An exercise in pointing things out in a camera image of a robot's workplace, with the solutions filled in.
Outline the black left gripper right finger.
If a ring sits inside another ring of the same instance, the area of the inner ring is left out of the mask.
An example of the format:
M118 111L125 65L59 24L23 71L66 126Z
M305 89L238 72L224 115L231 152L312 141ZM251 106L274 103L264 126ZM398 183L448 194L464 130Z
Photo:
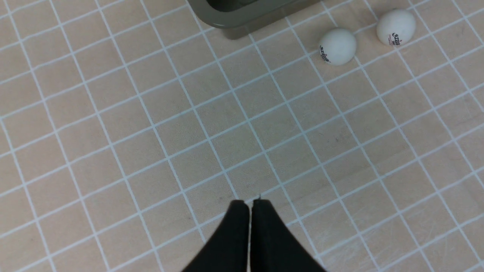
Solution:
M250 269L252 272L325 272L288 230L267 199L253 202Z

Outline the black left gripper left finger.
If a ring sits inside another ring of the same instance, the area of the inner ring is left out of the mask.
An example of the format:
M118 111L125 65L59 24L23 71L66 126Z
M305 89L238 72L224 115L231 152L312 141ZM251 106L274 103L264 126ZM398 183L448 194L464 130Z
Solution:
M183 271L247 271L249 222L249 207L243 200L232 200L219 226Z

